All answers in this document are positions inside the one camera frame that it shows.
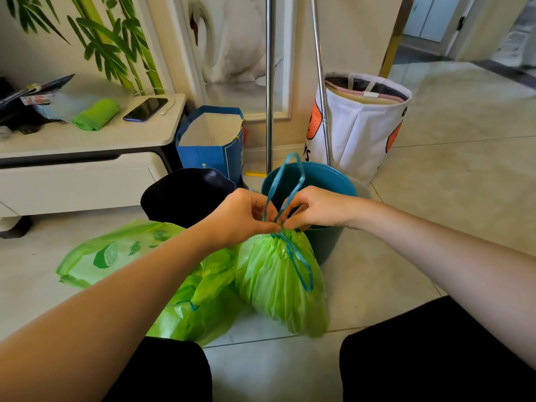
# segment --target orange print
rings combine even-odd
[[[311,113],[311,119],[309,120],[309,128],[307,128],[307,139],[313,139],[316,135],[316,132],[318,131],[318,128],[320,128],[320,124],[322,123],[322,113],[320,112],[320,109],[316,105],[312,106],[312,113]]]
[[[391,135],[389,135],[389,138],[387,138],[387,145],[385,145],[385,153],[389,152],[389,149],[391,149],[391,146],[393,145],[393,142],[396,139],[401,126],[402,126],[402,123],[400,123],[398,127],[394,129]]]

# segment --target blue paper bag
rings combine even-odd
[[[244,115],[238,108],[201,106],[177,130],[183,168],[214,168],[236,186],[242,177]]]

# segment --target person's left hand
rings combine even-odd
[[[277,210],[272,202],[268,204],[266,221],[262,221],[266,201],[267,197],[260,193],[236,189],[201,223],[219,249],[243,243],[257,234],[278,233],[281,227],[273,222]]]

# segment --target door hinge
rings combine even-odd
[[[462,16],[462,17],[460,17],[460,20],[458,21],[458,27],[456,28],[456,31],[461,30],[461,28],[464,26],[464,24],[465,24],[465,17]]]

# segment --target smartphone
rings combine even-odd
[[[124,121],[147,121],[154,113],[168,102],[167,99],[149,97],[129,114],[123,117]]]

